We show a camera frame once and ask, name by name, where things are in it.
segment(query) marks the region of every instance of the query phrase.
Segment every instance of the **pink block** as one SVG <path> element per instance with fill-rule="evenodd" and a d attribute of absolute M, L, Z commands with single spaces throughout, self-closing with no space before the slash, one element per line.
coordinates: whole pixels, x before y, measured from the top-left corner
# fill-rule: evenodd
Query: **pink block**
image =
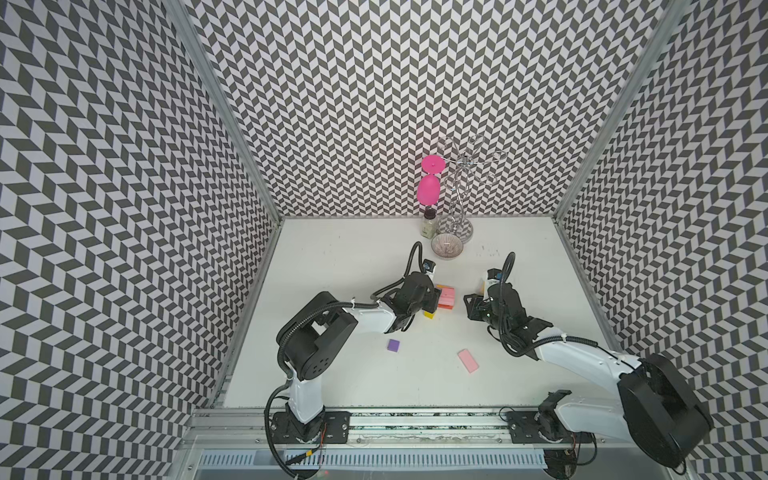
<path fill-rule="evenodd" d="M 472 358 L 472 354 L 467 349 L 463 349 L 461 352 L 458 353 L 459 359 L 462 361 L 465 367 L 467 367 L 467 372 L 474 372 L 480 366 L 475 361 L 474 358 Z"/>

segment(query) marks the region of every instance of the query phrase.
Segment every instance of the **wire stand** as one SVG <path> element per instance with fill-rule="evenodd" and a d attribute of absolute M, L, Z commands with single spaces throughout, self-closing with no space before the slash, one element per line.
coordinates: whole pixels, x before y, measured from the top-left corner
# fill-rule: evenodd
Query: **wire stand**
<path fill-rule="evenodd" d="M 438 233 L 453 233 L 462 243 L 467 243 L 472 239 L 475 228 L 472 222 L 466 217 L 467 191 L 469 184 L 469 171 L 475 165 L 497 164 L 507 160 L 506 151 L 496 151 L 491 158 L 484 161 L 475 159 L 475 149 L 483 141 L 480 135 L 474 136 L 469 146 L 458 156 L 450 157 L 446 154 L 451 141 L 446 138 L 440 139 L 439 148 L 442 150 L 442 157 L 446 162 L 455 164 L 453 171 L 452 185 L 448 188 L 451 192 L 451 202 L 448 213 L 442 215 L 437 225 Z"/>

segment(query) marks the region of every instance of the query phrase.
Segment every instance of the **black cable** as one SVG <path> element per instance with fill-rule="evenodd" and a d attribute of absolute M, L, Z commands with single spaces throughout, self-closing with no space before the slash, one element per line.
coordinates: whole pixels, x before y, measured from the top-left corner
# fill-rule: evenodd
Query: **black cable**
<path fill-rule="evenodd" d="M 419 272 L 426 273 L 424 271 L 424 260 L 422 259 L 422 251 L 423 246 L 421 242 L 416 242 L 413 244 L 413 247 L 411 247 L 411 253 L 408 255 L 408 264 L 406 265 L 406 272 L 402 275 L 403 278 L 407 277 L 409 273 L 411 273 L 411 262 L 413 261 L 413 254 L 416 252 L 416 249 L 419 249 Z"/>
<path fill-rule="evenodd" d="M 574 471 L 568 476 L 568 478 L 572 477 L 574 473 L 576 473 L 576 467 L 583 467 L 585 465 L 589 465 L 592 462 L 594 462 L 594 460 L 598 457 L 598 438 L 594 435 L 594 433 L 590 433 L 589 436 L 591 437 L 592 445 L 594 446 L 594 452 L 592 452 L 592 458 L 590 458 L 586 462 L 580 463 L 578 461 L 579 458 L 581 457 L 581 433 L 579 433 L 578 449 L 575 452 L 576 459 L 574 461 L 565 461 L 559 458 L 552 458 L 552 457 L 547 457 L 545 461 L 547 462 L 547 464 L 556 463 L 564 466 L 572 466 L 574 468 Z"/>
<path fill-rule="evenodd" d="M 501 342 L 501 339 L 497 339 L 496 337 L 493 336 L 493 333 L 491 333 L 491 328 L 492 327 L 490 325 L 488 325 L 487 327 L 485 327 L 485 331 L 488 332 L 488 335 L 490 335 L 491 338 L 493 338 L 497 342 Z"/>
<path fill-rule="evenodd" d="M 682 472 L 682 473 L 680 473 L 680 472 L 678 472 L 677 470 L 675 470 L 674 468 L 672 468 L 672 472 L 675 472 L 676 474 L 678 474 L 678 475 L 679 475 L 679 476 L 681 476 L 681 477 L 682 477 L 683 475 L 685 475 L 685 473 L 686 473 L 687 471 L 688 471 L 688 465 L 687 465 L 687 464 L 686 464 L 686 462 L 685 462 L 685 458 L 683 458 L 683 472 Z"/>
<path fill-rule="evenodd" d="M 592 445 L 594 445 L 594 452 L 592 452 L 592 458 L 590 458 L 589 460 L 587 460 L 584 463 L 579 463 L 578 462 L 578 457 L 581 454 L 581 442 L 579 442 L 579 444 L 578 444 L 579 455 L 576 455 L 576 465 L 577 466 L 581 467 L 581 466 L 584 466 L 584 465 L 589 465 L 592 462 L 594 462 L 594 460 L 598 457 L 598 437 L 594 436 L 594 433 L 590 433 L 589 435 L 591 435 L 591 437 L 592 437 Z"/>
<path fill-rule="evenodd" d="M 499 417 L 499 418 L 502 420 L 502 422 L 506 422 L 506 421 L 507 421 L 507 419 L 505 419 L 504 417 L 502 417 L 502 410 L 503 410 L 503 409 L 509 409 L 509 411 L 510 411 L 510 412 L 514 412 L 514 411 L 515 411 L 515 409 L 513 409 L 512 407 L 503 406 L 503 407 L 501 407 L 501 408 L 498 410 L 498 417 Z"/>
<path fill-rule="evenodd" d="M 408 255 L 408 263 L 406 264 L 406 272 L 402 275 L 402 278 L 400 280 L 397 280 L 395 282 L 390 283 L 387 286 L 383 286 L 382 288 L 378 289 L 377 291 L 371 293 L 371 300 L 378 300 L 379 294 L 382 292 L 386 292 L 392 288 L 395 288 L 400 283 L 403 283 L 406 281 L 406 277 L 411 273 L 411 265 L 413 263 L 413 256 L 416 253 L 416 249 L 419 249 L 419 272 L 426 273 L 424 271 L 424 260 L 422 259 L 422 251 L 423 246 L 421 242 L 416 242 L 413 244 L 413 247 L 411 247 L 411 253 Z"/>
<path fill-rule="evenodd" d="M 405 277 L 403 277 L 403 278 L 401 278 L 400 280 L 398 280 L 398 281 L 396 281 L 396 282 L 390 283 L 389 285 L 387 285 L 387 286 L 384 286 L 384 287 L 382 287 L 382 288 L 378 289 L 377 291 L 375 291 L 375 292 L 371 293 L 371 300 L 378 300 L 378 299 L 379 299 L 379 294 L 380 294 L 381 292 L 384 292 L 384 291 L 387 291 L 387 290 L 389 290 L 389 289 L 395 288 L 395 287 L 396 287 L 396 286 L 398 286 L 400 283 L 403 283 L 403 282 L 405 282 L 405 281 L 406 281 L 406 278 L 405 278 Z"/>
<path fill-rule="evenodd" d="M 624 365 L 628 366 L 629 368 L 631 368 L 634 371 L 634 367 L 632 365 L 630 365 L 629 363 L 626 363 L 624 360 L 619 360 L 619 357 L 615 356 L 612 352 L 609 352 L 608 350 L 604 349 L 603 347 L 601 347 L 599 345 L 597 345 L 597 348 L 599 348 L 600 350 L 606 352 L 608 355 L 614 357 L 617 361 L 622 362 Z"/>
<path fill-rule="evenodd" d="M 277 394 L 282 392 L 283 390 L 288 390 L 288 387 L 290 387 L 290 380 L 286 380 L 284 384 L 277 387 L 274 392 L 270 395 L 270 398 L 266 401 L 266 406 L 264 407 L 264 432 L 266 433 L 266 443 L 270 446 L 270 452 L 272 452 L 272 456 L 275 458 L 275 462 L 280 466 L 280 468 L 283 470 L 283 472 L 287 473 L 291 478 L 296 478 L 298 480 L 307 480 L 308 478 L 314 476 L 317 471 L 294 471 L 291 470 L 288 465 L 283 461 L 283 459 L 280 457 L 280 455 L 277 454 L 277 449 L 275 448 L 275 443 L 272 441 L 272 435 L 271 435 L 271 428 L 270 428 L 270 408 L 272 407 L 272 402 L 277 397 Z"/>
<path fill-rule="evenodd" d="M 413 315 L 411 315 L 411 319 L 410 319 L 410 320 L 408 320 L 408 325 L 406 325 L 406 326 L 402 327 L 402 328 L 400 329 L 400 331 L 401 331 L 401 332 L 405 332 L 405 331 L 406 331 L 408 328 L 410 328 L 410 326 L 411 326 L 411 323 L 413 323 L 413 318 L 414 318 L 415 316 L 416 316 L 416 314 L 415 314 L 415 313 L 414 313 Z"/>
<path fill-rule="evenodd" d="M 510 349 L 509 346 L 505 342 L 502 342 L 502 345 L 507 350 L 507 353 L 509 353 L 510 355 L 512 355 L 514 357 L 520 357 L 520 356 L 528 354 L 532 350 L 537 349 L 538 347 L 540 347 L 542 345 L 546 345 L 547 343 L 552 343 L 552 342 L 573 342 L 573 343 L 580 343 L 582 345 L 589 345 L 589 346 L 597 346 L 598 345 L 598 343 L 595 342 L 594 340 L 584 339 L 584 338 L 581 338 L 580 336 L 570 336 L 570 335 L 566 335 L 565 338 L 563 336 L 548 336 L 545 339 L 536 340 L 532 344 L 530 344 L 530 345 L 526 346 L 524 349 L 520 349 L 520 350 Z"/>

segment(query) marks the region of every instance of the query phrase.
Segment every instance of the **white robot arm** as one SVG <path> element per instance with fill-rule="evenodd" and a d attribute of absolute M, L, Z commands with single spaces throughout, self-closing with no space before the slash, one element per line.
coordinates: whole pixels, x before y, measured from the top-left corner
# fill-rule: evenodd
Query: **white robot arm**
<path fill-rule="evenodd" d="M 419 271 L 411 272 L 417 248 Z M 511 356 L 554 363 L 610 394 L 607 399 L 590 399 L 573 396 L 568 390 L 550 392 L 538 407 L 538 415 L 525 417 L 529 422 L 535 418 L 533 428 L 549 442 L 570 439 L 579 432 L 634 441 L 654 461 L 668 467 L 679 465 L 713 428 L 706 404 L 663 356 L 641 359 L 613 352 L 528 316 L 518 292 L 506 282 L 514 261 L 515 254 L 510 253 L 502 270 L 488 271 L 483 295 L 464 297 L 468 318 L 487 323 L 489 333 L 497 330 L 498 338 L 493 338 Z M 288 389 L 289 408 L 275 413 L 272 430 L 279 415 L 280 434 L 286 442 L 314 441 L 321 426 L 328 425 L 321 374 L 352 334 L 404 331 L 418 311 L 434 313 L 440 297 L 432 282 L 434 267 L 433 262 L 422 260 L 421 243 L 416 243 L 402 279 L 375 292 L 375 303 L 339 302 L 330 293 L 321 292 L 304 306 L 276 338 L 277 362 L 288 381 L 267 402 L 265 428 L 270 429 L 272 400 Z M 514 414 L 508 413 L 508 419 Z M 515 442 L 512 430 L 510 434 Z M 271 439 L 270 449 L 278 459 Z M 289 475 L 296 474 L 279 459 L 278 464 Z"/>
<path fill-rule="evenodd" d="M 554 363 L 610 394 L 589 399 L 568 390 L 551 392 L 539 406 L 541 436 L 559 441 L 589 432 L 629 440 L 654 461 L 678 466 L 713 428 L 706 404 L 663 356 L 612 352 L 529 316 L 506 282 L 514 264 L 513 252 L 502 270 L 488 271 L 484 295 L 464 297 L 468 318 L 486 322 L 489 333 L 497 330 L 494 338 L 510 355 Z"/>

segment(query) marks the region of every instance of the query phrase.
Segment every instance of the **black and white wallpaper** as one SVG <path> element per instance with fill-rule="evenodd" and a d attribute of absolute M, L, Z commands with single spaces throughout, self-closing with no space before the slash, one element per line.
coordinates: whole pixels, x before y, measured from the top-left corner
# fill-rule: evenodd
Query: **black and white wallpaper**
<path fill-rule="evenodd" d="M 767 18 L 694 1 L 565 219 L 624 347 L 709 402 L 707 479 L 768 478 Z"/>
<path fill-rule="evenodd" d="M 474 135 L 470 213 L 553 212 L 666 3 L 185 1 L 284 215 L 417 214 Z"/>
<path fill-rule="evenodd" d="M 273 225 L 159 0 L 0 15 L 0 478 L 161 475 Z"/>

